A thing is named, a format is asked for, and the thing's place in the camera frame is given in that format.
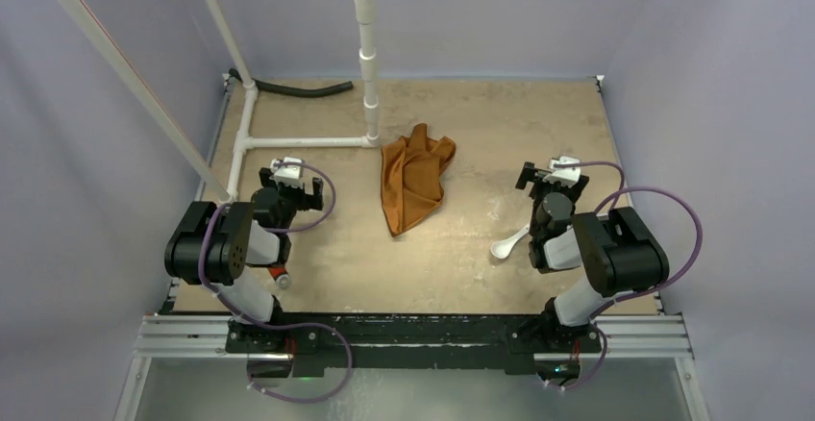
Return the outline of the orange cloth napkin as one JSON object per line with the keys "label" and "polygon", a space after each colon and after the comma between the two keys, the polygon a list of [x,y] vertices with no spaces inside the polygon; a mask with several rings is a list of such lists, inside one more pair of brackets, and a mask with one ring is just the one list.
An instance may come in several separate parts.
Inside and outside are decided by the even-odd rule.
{"label": "orange cloth napkin", "polygon": [[381,202],[391,236],[411,230],[441,206],[441,177],[456,151],[447,136],[430,137],[425,123],[381,148]]}

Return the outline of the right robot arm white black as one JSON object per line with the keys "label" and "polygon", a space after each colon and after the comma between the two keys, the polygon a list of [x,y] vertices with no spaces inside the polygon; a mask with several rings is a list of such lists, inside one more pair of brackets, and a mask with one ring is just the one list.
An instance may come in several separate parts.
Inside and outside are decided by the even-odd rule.
{"label": "right robot arm white black", "polygon": [[669,273],[664,251],[634,209],[613,209],[604,217],[577,211],[589,182],[578,169],[563,169],[557,161],[547,169],[525,162],[515,185],[527,189],[532,200],[531,266],[541,274],[581,271],[572,287],[517,332],[554,351],[587,334],[600,307],[661,285]]}

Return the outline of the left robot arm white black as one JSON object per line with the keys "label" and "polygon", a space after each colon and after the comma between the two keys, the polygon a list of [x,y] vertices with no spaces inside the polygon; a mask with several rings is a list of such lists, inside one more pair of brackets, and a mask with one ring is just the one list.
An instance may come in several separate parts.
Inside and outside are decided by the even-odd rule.
{"label": "left robot arm white black", "polygon": [[286,270],[292,250],[293,221],[301,211],[318,211],[327,218],[335,203],[324,201],[331,178],[295,159],[274,161],[259,171],[260,187],[247,202],[217,205],[194,201],[168,241],[164,267],[173,278],[199,285],[233,315],[240,334],[264,353],[281,349],[286,333],[300,329],[284,316],[280,301],[252,274],[269,271],[274,283],[289,287]]}

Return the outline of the white ceramic spoon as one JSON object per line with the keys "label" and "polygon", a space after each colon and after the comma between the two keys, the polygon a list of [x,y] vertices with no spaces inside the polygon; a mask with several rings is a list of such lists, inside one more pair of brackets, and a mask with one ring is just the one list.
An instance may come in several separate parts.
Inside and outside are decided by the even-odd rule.
{"label": "white ceramic spoon", "polygon": [[516,244],[529,233],[529,230],[530,224],[526,224],[508,238],[494,242],[490,247],[491,255],[497,260],[507,259]]}

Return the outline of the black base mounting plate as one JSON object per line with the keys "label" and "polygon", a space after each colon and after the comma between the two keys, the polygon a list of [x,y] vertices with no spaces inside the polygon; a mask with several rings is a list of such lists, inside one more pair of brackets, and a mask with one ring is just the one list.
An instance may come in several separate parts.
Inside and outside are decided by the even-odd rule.
{"label": "black base mounting plate", "polygon": [[578,357],[602,349],[587,326],[538,314],[282,312],[272,329],[228,322],[225,350],[283,361],[294,377],[329,368],[502,370],[508,375],[578,374]]}

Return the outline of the white PVC pipe frame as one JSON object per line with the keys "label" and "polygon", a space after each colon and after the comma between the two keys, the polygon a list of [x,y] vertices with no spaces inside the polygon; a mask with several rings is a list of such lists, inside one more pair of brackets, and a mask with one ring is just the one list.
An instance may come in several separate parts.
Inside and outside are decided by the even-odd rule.
{"label": "white PVC pipe frame", "polygon": [[183,133],[161,103],[159,97],[135,69],[124,51],[94,14],[85,0],[57,0],[74,23],[84,33],[97,52],[111,66],[128,90],[156,121],[165,135],[182,153],[188,164],[197,172],[206,187],[219,198],[233,201],[238,196],[238,185],[245,154],[252,149],[269,148],[376,148],[380,139],[380,102],[377,88],[378,63],[374,32],[375,0],[354,0],[356,21],[359,28],[358,60],[360,64],[366,132],[360,137],[253,137],[251,122],[260,88],[253,79],[243,59],[234,34],[225,18],[218,0],[205,0],[211,17],[222,37],[244,86],[244,102],[240,123],[235,134],[232,163],[228,182],[222,185],[203,156]]}

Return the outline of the red handled adjustable wrench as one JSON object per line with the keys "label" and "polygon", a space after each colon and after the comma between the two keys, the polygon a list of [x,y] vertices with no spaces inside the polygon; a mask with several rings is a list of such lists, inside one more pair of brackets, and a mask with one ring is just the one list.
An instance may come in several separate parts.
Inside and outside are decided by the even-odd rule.
{"label": "red handled adjustable wrench", "polygon": [[291,278],[287,270],[282,266],[269,267],[268,272],[272,277],[276,287],[287,289],[291,285]]}

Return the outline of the aluminium extrusion rail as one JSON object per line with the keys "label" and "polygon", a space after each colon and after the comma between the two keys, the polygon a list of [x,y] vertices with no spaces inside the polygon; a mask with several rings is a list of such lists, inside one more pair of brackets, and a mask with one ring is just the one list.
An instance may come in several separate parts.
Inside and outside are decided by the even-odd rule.
{"label": "aluminium extrusion rail", "polygon": [[[238,359],[226,352],[225,315],[147,315],[134,355],[153,359]],[[683,319],[667,315],[602,315],[607,355],[613,359],[690,359],[693,351]]]}

